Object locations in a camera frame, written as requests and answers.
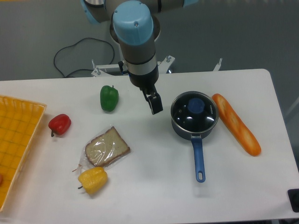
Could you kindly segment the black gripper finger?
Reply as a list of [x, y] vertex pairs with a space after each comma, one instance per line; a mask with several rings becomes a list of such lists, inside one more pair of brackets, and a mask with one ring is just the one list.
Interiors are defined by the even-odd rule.
[[142, 89], [143, 96], [149, 107], [151, 109], [151, 113], [153, 115], [161, 112], [163, 110], [162, 100], [159, 93], [156, 91], [156, 88], [153, 87], [150, 90]]

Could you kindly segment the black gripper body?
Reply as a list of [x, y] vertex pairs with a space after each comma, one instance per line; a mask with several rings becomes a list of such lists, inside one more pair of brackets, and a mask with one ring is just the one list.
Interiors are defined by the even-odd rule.
[[118, 62], [119, 68], [122, 74], [128, 73], [130, 81], [136, 87], [139, 87], [145, 93], [153, 93], [156, 92], [155, 83], [158, 80], [159, 72], [158, 72], [158, 65], [151, 70], [149, 73], [144, 75], [136, 75], [129, 70], [124, 70], [124, 61]]

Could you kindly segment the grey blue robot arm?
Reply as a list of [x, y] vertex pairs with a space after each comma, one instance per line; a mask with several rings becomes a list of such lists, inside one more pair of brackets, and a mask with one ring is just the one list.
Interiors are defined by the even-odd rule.
[[159, 77], [155, 40], [160, 34], [155, 14], [195, 4], [194, 0], [83, 0], [91, 23], [110, 22], [110, 35], [120, 46], [131, 83], [138, 87], [152, 114], [163, 110], [155, 88]]

